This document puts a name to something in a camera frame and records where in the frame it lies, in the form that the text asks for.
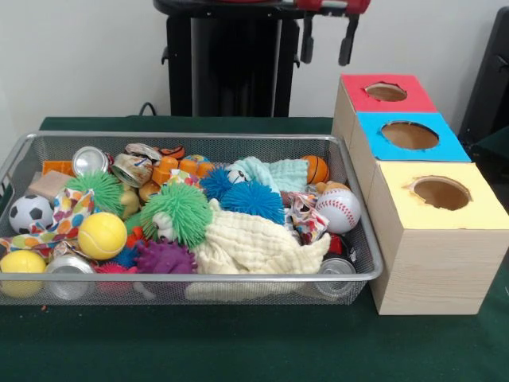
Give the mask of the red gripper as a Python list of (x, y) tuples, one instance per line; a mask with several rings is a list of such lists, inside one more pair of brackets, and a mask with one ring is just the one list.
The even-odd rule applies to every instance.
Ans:
[(301, 63), (310, 63), (313, 58), (313, 16), (309, 12), (320, 13), (338, 11), (350, 15), (345, 36), (341, 41), (338, 58), (339, 66), (347, 66), (351, 62), (352, 50), (356, 30), (359, 25), (359, 15), (364, 14), (371, 4), (370, 0), (297, 0), (296, 8), (307, 12), (303, 18), (301, 40)]

